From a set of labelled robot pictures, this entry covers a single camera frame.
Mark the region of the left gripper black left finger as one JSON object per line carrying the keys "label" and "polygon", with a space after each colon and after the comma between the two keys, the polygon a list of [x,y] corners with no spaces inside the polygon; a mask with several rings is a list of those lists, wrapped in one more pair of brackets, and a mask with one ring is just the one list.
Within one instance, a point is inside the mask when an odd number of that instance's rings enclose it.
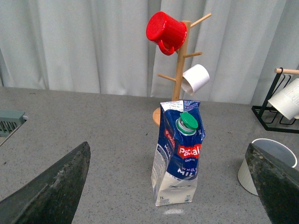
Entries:
{"label": "left gripper black left finger", "polygon": [[0,202],[2,224],[70,224],[86,182],[90,146],[81,143]]}

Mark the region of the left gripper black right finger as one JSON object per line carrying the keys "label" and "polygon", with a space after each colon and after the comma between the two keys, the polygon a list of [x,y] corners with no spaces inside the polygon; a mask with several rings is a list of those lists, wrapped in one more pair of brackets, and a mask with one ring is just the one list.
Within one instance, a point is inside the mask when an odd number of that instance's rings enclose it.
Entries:
{"label": "left gripper black right finger", "polygon": [[273,224],[299,222],[299,171],[250,143],[245,160],[259,199]]}

